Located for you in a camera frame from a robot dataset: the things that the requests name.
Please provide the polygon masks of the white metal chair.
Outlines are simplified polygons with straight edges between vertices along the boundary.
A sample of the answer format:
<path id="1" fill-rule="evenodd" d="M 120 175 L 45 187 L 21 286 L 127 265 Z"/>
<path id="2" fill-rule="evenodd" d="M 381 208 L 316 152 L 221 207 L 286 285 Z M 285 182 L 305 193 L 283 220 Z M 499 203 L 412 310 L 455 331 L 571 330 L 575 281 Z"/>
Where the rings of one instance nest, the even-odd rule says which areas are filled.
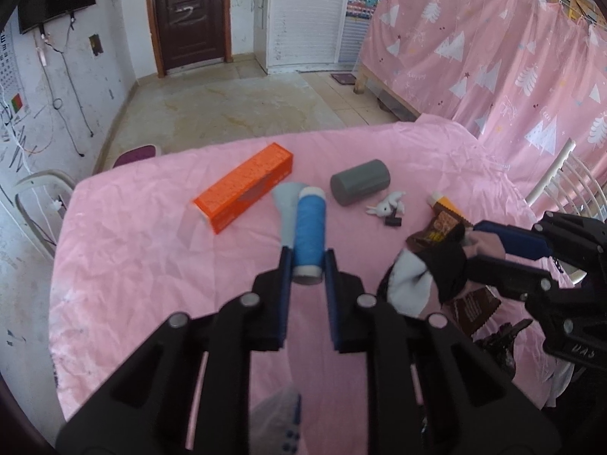
<path id="1" fill-rule="evenodd" d="M 547 197 L 550 210 L 606 221 L 606 194 L 590 169 L 575 155 L 568 139 L 555 161 L 525 197 L 529 207 Z"/>

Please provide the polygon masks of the black pink sock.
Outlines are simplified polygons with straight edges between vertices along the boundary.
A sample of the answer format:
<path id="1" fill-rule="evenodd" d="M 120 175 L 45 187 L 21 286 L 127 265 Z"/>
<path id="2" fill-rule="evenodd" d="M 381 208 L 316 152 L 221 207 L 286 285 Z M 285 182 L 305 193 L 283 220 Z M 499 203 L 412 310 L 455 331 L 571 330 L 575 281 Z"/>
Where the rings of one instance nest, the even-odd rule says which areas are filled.
<path id="1" fill-rule="evenodd" d="M 484 288 L 469 278 L 468 263 L 478 255 L 503 260 L 499 237 L 454 229 L 441 242 L 419 252 L 403 249 L 383 277 L 377 298 L 405 316 L 426 319 L 448 302 Z"/>

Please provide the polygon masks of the orange cardboard box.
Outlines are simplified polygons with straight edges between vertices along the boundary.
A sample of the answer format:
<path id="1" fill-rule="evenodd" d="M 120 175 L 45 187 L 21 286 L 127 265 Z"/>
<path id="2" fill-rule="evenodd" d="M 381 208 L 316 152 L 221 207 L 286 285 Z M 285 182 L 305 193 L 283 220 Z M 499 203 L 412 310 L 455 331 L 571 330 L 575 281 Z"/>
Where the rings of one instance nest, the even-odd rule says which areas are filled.
<path id="1" fill-rule="evenodd" d="M 293 154 L 271 143 L 192 200 L 215 234 L 223 232 L 249 207 L 284 181 L 293 168 Z"/>

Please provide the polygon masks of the brown snack wrapper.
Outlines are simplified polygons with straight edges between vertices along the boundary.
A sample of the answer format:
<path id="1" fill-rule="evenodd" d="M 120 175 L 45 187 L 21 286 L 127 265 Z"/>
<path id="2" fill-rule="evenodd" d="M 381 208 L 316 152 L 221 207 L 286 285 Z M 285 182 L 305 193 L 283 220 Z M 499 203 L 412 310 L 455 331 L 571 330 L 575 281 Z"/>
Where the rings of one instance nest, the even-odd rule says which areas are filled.
<path id="1" fill-rule="evenodd" d="M 413 252 L 422 251 L 442 242 L 458 225 L 470 228 L 472 224 L 460 214 L 448 207 L 439 207 L 434 210 L 434 217 L 430 223 L 406 239 L 406 243 Z"/>

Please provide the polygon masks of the white plastic chair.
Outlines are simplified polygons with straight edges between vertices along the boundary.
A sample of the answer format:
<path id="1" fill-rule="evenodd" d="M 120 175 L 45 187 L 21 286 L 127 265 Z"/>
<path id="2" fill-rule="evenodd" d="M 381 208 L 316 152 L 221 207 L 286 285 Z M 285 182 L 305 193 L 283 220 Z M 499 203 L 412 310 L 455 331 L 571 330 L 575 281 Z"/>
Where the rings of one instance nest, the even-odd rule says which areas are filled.
<path id="1" fill-rule="evenodd" d="M 63 171 L 37 171 L 13 186 L 14 218 L 34 248 L 47 259 L 55 258 L 61 225 L 75 189 Z"/>

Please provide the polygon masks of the pink bed sheet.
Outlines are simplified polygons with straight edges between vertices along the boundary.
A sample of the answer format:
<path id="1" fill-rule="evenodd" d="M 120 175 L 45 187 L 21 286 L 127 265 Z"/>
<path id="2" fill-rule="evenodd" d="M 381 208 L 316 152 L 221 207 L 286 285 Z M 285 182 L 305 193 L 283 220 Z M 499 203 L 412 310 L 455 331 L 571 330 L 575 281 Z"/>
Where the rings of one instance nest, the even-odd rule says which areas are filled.
<path id="1" fill-rule="evenodd" d="M 505 165 L 464 127 L 435 116 L 384 126 L 277 137 L 291 152 L 291 180 L 327 188 L 346 168 L 380 159 L 404 195 L 399 228 L 362 204 L 327 203 L 327 245 L 338 267 L 374 292 L 412 233 L 432 218 L 428 197 L 448 196 L 471 222 L 530 228 L 536 215 Z M 280 257 L 280 216 L 263 196 L 214 233 L 193 201 L 263 150 L 265 138 L 155 157 L 80 182 L 55 253 L 49 343 L 63 413 L 71 417 L 172 313 L 204 316 L 251 289 Z M 252 358 L 251 400 L 278 390 L 302 395 L 304 454 L 367 450 L 366 365 L 339 355 L 329 336 L 322 287 L 294 287 L 284 349 Z"/>

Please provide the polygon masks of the purple stool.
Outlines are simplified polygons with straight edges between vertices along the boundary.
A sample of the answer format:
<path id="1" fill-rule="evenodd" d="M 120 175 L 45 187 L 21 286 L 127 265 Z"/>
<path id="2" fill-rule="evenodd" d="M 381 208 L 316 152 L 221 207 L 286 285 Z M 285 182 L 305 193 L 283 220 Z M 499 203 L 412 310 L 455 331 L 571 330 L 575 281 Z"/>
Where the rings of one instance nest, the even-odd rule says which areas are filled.
<path id="1" fill-rule="evenodd" d="M 118 155 L 118 158 L 115 159 L 112 167 L 118 168 L 119 166 L 129 165 L 130 163 L 155 158 L 161 155 L 162 149 L 160 149 L 159 146 L 154 144 L 146 144 L 129 149 Z"/>

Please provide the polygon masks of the white louvered wardrobe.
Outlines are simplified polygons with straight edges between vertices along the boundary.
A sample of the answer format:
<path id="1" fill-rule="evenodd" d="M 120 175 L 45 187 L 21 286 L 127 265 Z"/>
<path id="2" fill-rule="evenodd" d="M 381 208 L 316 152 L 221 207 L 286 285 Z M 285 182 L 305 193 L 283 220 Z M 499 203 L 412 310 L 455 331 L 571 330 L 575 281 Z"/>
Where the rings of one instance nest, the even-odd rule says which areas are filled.
<path id="1" fill-rule="evenodd" d="M 346 0 L 253 0 L 254 53 L 267 74 L 338 65 Z"/>

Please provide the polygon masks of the small white rabbit toy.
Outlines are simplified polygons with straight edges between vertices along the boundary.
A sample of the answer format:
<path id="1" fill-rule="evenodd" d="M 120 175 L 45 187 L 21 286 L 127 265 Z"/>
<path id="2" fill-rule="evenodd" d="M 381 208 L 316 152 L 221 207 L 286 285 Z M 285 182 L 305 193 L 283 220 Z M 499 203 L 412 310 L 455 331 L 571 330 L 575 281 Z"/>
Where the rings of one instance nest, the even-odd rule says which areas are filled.
<path id="1" fill-rule="evenodd" d="M 367 206 L 365 212 L 380 219 L 401 218 L 404 214 L 403 196 L 402 191 L 391 192 L 375 206 Z"/>

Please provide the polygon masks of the eye chart poster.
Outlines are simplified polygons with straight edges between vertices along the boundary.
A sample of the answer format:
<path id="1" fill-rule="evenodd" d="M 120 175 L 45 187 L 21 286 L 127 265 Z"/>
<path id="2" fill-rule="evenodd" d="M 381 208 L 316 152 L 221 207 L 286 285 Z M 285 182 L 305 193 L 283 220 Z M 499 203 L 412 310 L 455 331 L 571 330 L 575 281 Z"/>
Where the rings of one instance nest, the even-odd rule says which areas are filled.
<path id="1" fill-rule="evenodd" d="M 1 122 L 8 126 L 21 121 L 29 112 L 25 89 L 20 80 L 19 67 L 13 48 L 10 24 L 1 32 Z"/>

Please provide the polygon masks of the pink tree-print curtain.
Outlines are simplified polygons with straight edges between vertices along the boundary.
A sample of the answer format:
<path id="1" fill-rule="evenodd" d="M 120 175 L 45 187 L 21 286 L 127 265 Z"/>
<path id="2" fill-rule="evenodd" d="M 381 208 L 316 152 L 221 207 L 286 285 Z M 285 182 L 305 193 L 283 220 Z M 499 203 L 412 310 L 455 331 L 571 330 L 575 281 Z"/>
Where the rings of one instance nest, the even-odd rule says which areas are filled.
<path id="1" fill-rule="evenodd" d="M 567 142 L 606 178 L 606 30 L 552 0 L 381 0 L 360 50 L 374 84 L 455 121 L 528 193 Z"/>

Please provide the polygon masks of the orange glue tube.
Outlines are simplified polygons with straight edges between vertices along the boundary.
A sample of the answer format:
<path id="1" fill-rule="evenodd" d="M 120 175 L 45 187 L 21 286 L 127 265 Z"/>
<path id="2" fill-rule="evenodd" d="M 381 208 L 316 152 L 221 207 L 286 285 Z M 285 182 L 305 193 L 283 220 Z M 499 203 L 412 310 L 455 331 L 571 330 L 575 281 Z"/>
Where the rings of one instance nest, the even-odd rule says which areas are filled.
<path id="1" fill-rule="evenodd" d="M 463 213 L 456 207 L 455 203 L 453 203 L 448 196 L 445 196 L 440 192 L 432 192 L 427 198 L 427 203 L 433 210 L 450 210 L 452 213 L 463 217 Z"/>

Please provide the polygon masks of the blue thread spool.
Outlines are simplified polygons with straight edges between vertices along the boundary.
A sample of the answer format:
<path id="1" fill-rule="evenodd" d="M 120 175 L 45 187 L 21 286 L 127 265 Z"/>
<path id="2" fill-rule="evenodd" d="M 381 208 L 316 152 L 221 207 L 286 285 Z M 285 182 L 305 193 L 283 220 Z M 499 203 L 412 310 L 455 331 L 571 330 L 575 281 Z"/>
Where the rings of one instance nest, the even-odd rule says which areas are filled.
<path id="1" fill-rule="evenodd" d="M 293 270 L 295 284 L 316 286 L 324 272 L 326 195 L 318 187 L 305 187 L 296 206 Z"/>

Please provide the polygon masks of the grey cylinder tube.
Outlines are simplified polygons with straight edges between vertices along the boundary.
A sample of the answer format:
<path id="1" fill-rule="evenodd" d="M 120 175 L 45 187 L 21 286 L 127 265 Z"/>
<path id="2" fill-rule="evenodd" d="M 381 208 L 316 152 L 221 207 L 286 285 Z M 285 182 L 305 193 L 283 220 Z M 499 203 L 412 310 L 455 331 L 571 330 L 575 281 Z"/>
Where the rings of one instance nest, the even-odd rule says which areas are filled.
<path id="1" fill-rule="evenodd" d="M 389 187 L 390 171 L 380 159 L 373 159 L 333 175 L 330 190 L 342 207 L 348 207 Z"/>

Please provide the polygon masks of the dark brown door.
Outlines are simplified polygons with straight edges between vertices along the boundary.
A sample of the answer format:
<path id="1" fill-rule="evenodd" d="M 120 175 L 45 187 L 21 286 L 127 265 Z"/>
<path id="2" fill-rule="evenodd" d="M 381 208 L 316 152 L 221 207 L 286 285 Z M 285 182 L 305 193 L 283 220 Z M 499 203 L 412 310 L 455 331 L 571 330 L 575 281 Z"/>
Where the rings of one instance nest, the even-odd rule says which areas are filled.
<path id="1" fill-rule="evenodd" d="M 146 0 L 157 75 L 233 60 L 230 0 Z"/>

